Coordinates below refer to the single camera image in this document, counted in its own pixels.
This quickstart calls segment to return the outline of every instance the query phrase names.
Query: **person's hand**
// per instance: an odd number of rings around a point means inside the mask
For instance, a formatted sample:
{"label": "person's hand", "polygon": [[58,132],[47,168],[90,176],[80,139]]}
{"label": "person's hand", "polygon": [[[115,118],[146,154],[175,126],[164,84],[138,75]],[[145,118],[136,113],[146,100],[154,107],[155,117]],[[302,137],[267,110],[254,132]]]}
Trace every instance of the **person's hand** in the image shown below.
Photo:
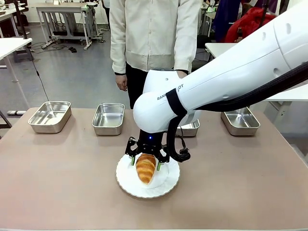
{"label": "person's hand", "polygon": [[115,81],[120,90],[127,91],[127,77],[126,75],[116,76]]}
{"label": "person's hand", "polygon": [[183,71],[177,70],[177,73],[178,73],[178,76],[179,76],[180,78],[184,78],[184,77],[187,76],[187,74],[186,74],[185,72],[183,72]]}

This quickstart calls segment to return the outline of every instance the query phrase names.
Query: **floor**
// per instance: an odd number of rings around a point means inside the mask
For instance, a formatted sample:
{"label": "floor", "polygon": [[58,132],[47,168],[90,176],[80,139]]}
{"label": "floor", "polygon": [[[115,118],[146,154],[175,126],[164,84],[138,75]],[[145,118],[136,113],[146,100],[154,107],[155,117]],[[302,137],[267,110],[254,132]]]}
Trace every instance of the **floor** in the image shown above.
{"label": "floor", "polygon": [[[44,42],[43,33],[38,24],[30,26],[32,46]],[[129,108],[126,92],[120,91],[115,83],[110,59],[110,32],[104,33],[105,43],[94,42],[87,50],[83,50],[78,42],[64,43],[66,47],[60,51],[33,53],[34,64],[40,74],[46,93],[50,100],[70,101],[72,107],[96,108],[103,102],[123,103]],[[75,47],[77,53],[71,53],[68,47]],[[207,60],[204,50],[198,50],[196,58]],[[31,61],[23,61],[12,65],[18,76],[31,107],[39,107],[47,101],[41,82],[36,75]],[[11,82],[7,69],[0,69],[0,110],[25,110],[17,87]],[[277,111],[270,105],[265,111],[273,121]],[[289,140],[290,144],[306,154],[308,153],[308,103],[293,103],[291,110],[277,129]]]}

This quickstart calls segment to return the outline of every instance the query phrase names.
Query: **metal tray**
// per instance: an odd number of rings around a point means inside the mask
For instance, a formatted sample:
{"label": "metal tray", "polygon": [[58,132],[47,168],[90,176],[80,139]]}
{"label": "metal tray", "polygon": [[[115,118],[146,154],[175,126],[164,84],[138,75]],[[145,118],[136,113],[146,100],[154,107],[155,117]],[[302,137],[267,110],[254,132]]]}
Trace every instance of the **metal tray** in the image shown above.
{"label": "metal tray", "polygon": [[183,131],[183,137],[194,137],[197,135],[199,127],[200,127],[200,121],[196,120],[191,124],[178,127],[176,135],[181,136]]}
{"label": "metal tray", "polygon": [[94,114],[92,126],[96,135],[117,136],[122,132],[125,106],[121,103],[102,103]]}
{"label": "metal tray", "polygon": [[36,133],[59,133],[71,114],[70,102],[48,101],[34,113],[28,124]]}
{"label": "metal tray", "polygon": [[222,112],[221,118],[229,133],[233,136],[253,136],[260,127],[248,107],[231,112]]}

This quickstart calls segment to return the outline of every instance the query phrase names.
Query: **white plate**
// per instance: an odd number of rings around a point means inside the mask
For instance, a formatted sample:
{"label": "white plate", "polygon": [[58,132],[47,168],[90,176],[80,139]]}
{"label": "white plate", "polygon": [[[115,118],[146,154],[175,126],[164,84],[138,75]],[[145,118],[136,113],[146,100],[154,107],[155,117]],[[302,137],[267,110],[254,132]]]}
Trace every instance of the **white plate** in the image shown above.
{"label": "white plate", "polygon": [[149,184],[144,184],[139,179],[136,170],[136,161],[141,154],[136,156],[135,164],[131,165],[131,157],[124,155],[116,166],[116,180],[127,193],[141,198],[154,198],[170,192],[178,183],[180,178],[180,167],[177,161],[170,158],[169,163],[161,165],[157,171],[158,160],[156,159],[156,169]]}

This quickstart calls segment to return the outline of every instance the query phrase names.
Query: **bread roll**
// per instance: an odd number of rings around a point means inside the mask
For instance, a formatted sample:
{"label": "bread roll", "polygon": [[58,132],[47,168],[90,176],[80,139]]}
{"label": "bread roll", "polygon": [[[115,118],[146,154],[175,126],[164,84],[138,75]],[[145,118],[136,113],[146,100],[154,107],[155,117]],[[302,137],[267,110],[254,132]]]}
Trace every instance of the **bread roll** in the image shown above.
{"label": "bread roll", "polygon": [[156,159],[155,156],[149,154],[141,154],[136,162],[136,169],[139,179],[148,184],[155,172]]}

